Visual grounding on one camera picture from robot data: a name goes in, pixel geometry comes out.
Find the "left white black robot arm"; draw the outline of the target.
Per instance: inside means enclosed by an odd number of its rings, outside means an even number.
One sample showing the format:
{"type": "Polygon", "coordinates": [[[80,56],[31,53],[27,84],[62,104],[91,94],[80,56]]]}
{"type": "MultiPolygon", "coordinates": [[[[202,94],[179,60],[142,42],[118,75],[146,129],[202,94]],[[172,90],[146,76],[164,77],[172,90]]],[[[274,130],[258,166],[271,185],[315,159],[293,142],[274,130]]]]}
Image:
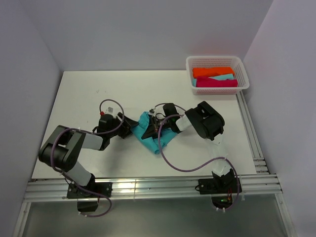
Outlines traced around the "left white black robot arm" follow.
{"type": "Polygon", "coordinates": [[[40,148],[39,160],[74,182],[69,186],[72,192],[79,192],[84,197],[97,194],[109,197],[111,188],[95,182],[95,176],[78,161],[79,154],[82,149],[103,151],[111,138],[119,136],[124,139],[138,125],[139,122],[121,112],[116,117],[101,112],[98,125],[91,133],[59,125],[40,148]]]}

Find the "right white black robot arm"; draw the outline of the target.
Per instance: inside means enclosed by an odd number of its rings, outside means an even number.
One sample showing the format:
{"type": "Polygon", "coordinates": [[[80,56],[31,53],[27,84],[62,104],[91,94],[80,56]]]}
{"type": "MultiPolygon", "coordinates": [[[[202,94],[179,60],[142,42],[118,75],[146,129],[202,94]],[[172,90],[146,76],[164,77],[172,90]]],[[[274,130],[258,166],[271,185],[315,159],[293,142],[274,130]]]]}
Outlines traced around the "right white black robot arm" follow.
{"type": "Polygon", "coordinates": [[[196,107],[185,110],[174,103],[160,103],[140,118],[144,125],[140,140],[152,142],[163,160],[174,170],[183,173],[198,171],[210,163],[215,167],[211,171],[210,189],[225,192],[236,187],[241,190],[240,180],[233,164],[227,159],[224,135],[224,118],[207,102],[202,101],[196,107]],[[177,134],[192,127],[198,136],[208,143],[212,159],[192,169],[180,169],[174,166],[164,155],[163,147],[177,134]]]}

